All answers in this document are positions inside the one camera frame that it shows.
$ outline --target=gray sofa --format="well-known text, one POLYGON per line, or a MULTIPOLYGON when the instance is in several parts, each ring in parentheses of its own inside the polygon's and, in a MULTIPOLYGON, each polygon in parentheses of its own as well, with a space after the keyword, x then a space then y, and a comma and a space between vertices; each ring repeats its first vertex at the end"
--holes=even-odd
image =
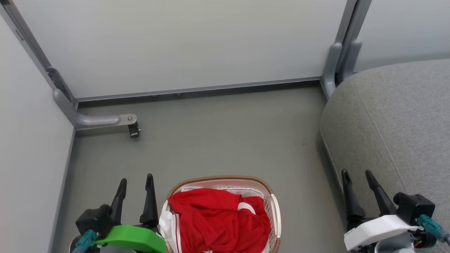
MULTIPOLYGON (((347 169, 368 216, 379 214, 365 178, 371 170, 387 194, 422 194, 433 219, 450 230, 450 59, 370 69, 341 83, 320 131, 340 179, 347 169)), ((449 252, 437 243, 421 252, 449 252)))

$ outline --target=green bracket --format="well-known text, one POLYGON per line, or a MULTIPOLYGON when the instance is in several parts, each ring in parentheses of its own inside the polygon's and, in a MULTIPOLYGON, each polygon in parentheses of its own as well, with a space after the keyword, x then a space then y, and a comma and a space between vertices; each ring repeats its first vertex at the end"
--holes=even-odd
POLYGON ((131 225, 112 227, 105 239, 97 240, 93 245, 102 244, 145 253, 166 253, 166 242, 163 238, 150 229, 131 225))

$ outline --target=laundry basket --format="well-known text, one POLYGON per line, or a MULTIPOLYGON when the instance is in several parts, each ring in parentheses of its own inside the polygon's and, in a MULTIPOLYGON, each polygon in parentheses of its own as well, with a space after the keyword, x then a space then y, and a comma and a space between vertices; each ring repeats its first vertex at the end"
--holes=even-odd
MULTIPOLYGON (((270 186, 263 180, 252 176, 207 176, 194 178, 177 184, 169 193, 168 197, 181 191, 188 191, 198 188, 212 188, 227 190, 234 194, 241 194, 243 197, 260 196, 264 199, 264 209, 270 220, 271 232, 268 239, 269 252, 276 253, 280 245, 281 237, 281 215, 277 198, 270 186)), ((162 207, 163 211, 172 212, 168 201, 162 207)), ((173 253, 170 245, 166 242, 167 252, 173 253)))

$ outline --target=gray floor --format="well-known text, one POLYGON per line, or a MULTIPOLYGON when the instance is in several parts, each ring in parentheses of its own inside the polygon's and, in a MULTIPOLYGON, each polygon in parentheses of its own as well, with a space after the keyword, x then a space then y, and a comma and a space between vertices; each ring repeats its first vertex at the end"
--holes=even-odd
POLYGON ((342 198, 318 132, 324 104, 321 88, 310 86, 81 109, 135 113, 142 132, 136 139, 126 128, 77 134, 53 252, 67 252, 78 216, 111 204, 124 177, 122 223, 137 224, 147 173, 155 178, 158 209, 180 181, 257 176, 280 204, 280 253, 346 252, 342 198))

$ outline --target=white board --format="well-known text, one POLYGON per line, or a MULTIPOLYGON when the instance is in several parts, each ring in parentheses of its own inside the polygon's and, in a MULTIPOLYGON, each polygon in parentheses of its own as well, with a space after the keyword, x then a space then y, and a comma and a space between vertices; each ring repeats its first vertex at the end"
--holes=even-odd
POLYGON ((85 98, 319 77, 347 1, 14 2, 85 98))
POLYGON ((450 58, 450 2, 372 0, 358 39, 355 72, 395 63, 450 58))
POLYGON ((2 18, 7 17, 3 8, 0 14, 1 252, 46 253, 74 131, 42 72, 2 18))

